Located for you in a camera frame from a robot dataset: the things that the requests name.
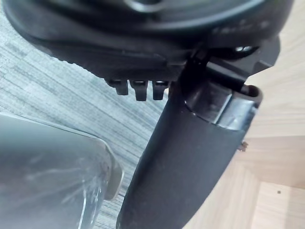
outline floor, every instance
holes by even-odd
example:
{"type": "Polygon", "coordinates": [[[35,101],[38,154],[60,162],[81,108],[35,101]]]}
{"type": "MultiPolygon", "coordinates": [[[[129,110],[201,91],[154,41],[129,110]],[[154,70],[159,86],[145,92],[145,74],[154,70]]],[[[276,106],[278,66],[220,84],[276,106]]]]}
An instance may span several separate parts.
{"type": "Polygon", "coordinates": [[[0,11],[0,111],[30,115],[81,129],[106,140],[126,172],[114,202],[105,202],[95,228],[115,228],[126,189],[166,100],[136,102],[79,66],[34,49],[0,11]]]}

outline light wood surface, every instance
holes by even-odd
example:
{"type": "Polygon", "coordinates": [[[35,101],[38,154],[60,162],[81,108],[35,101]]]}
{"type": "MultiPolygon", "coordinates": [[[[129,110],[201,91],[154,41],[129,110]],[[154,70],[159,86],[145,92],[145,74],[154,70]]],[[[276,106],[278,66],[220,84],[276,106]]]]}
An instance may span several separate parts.
{"type": "Polygon", "coordinates": [[[260,181],[305,189],[305,136],[247,139],[235,160],[260,181]]]}
{"type": "Polygon", "coordinates": [[[305,190],[262,182],[251,229],[305,229],[305,190]]]}
{"type": "Polygon", "coordinates": [[[248,80],[264,92],[249,147],[237,152],[186,229],[305,228],[304,12],[305,1],[296,0],[276,66],[248,80]]]}
{"type": "Polygon", "coordinates": [[[305,1],[296,0],[275,65],[249,78],[264,101],[248,137],[305,135],[305,1]]]}
{"type": "Polygon", "coordinates": [[[260,181],[254,174],[231,163],[185,229],[250,228],[259,187],[260,181]]]}

